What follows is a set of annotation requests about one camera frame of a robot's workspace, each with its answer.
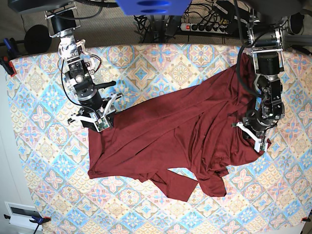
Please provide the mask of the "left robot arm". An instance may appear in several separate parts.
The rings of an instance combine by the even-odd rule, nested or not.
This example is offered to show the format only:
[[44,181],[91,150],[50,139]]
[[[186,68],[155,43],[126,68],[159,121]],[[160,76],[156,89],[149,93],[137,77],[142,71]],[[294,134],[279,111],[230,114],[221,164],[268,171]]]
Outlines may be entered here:
[[245,0],[251,10],[246,20],[248,40],[243,38],[242,14],[237,1],[235,13],[242,47],[238,52],[237,66],[242,65],[245,49],[250,49],[254,68],[253,84],[243,81],[241,71],[237,77],[243,88],[261,102],[258,108],[248,108],[242,121],[235,124],[245,139],[264,142],[266,133],[284,117],[281,99],[282,84],[279,74],[284,71],[283,43],[285,23],[289,16],[301,10],[299,0]]

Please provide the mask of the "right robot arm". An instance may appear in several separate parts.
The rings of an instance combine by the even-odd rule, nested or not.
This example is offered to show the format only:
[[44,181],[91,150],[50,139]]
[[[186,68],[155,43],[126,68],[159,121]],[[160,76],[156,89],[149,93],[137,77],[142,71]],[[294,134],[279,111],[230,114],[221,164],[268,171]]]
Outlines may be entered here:
[[58,53],[69,68],[67,72],[61,73],[62,87],[77,97],[78,100],[72,103],[80,107],[78,113],[71,115],[67,122],[71,124],[79,121],[83,127],[101,132],[113,126],[116,112],[114,102],[122,95],[102,97],[99,93],[100,89],[114,86],[116,82],[94,83],[94,74],[99,68],[94,60],[99,57],[86,52],[84,40],[75,40],[74,30],[79,27],[74,17],[75,9],[72,6],[45,12],[46,19],[52,25],[53,35],[60,38]]

